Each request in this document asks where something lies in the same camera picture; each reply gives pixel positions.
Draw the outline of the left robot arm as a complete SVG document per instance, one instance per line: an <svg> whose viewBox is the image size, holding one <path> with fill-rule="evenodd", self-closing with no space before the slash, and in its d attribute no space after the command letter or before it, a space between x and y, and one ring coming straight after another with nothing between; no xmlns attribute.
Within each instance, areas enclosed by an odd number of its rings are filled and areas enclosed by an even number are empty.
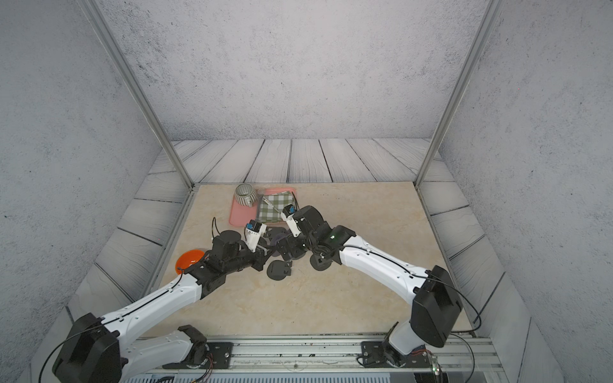
<svg viewBox="0 0 613 383"><path fill-rule="evenodd" d="M61 382L121 382L167 364L213 367L208 341L198 329L184 325L158 338L141 336L180 309L221 287L228 274L253 268L262 271L271 256L266 227L223 231L212 250L180 271L167 285L117 311L81 316L67 339L57 346L51 370Z"/></svg>

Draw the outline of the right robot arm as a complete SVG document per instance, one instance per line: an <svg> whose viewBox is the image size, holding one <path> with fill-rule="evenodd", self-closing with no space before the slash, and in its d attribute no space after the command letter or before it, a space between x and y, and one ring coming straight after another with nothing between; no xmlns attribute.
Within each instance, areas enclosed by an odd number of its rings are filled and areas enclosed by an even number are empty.
<svg viewBox="0 0 613 383"><path fill-rule="evenodd" d="M332 263L356 269L410 304L410 319L394 325L387 335L389 348L408 355L422 345L445 345L463 310L447 270L412 265L374 247L349 228L331 228L312 206L297 209L287 205L281 218L290 234L277 241L280 254L310 251L310 263L316 271L325 271Z"/></svg>

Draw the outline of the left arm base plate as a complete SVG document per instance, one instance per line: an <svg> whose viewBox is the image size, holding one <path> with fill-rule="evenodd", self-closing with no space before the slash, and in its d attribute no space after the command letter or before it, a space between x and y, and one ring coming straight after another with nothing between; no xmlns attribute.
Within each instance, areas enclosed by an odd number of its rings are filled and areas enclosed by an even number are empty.
<svg viewBox="0 0 613 383"><path fill-rule="evenodd" d="M162 366L163 370L227 370L234 344L232 342L198 342L181 362Z"/></svg>

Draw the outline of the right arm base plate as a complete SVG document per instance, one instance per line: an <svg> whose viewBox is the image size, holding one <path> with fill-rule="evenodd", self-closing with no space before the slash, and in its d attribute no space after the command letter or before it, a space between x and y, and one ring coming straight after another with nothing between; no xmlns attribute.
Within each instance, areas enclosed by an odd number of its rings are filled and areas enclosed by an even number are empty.
<svg viewBox="0 0 613 383"><path fill-rule="evenodd" d="M356 362L367 369L430 368L433 365L431 352L424 345L404 355L387 342L362 342L361 354L356 357Z"/></svg>

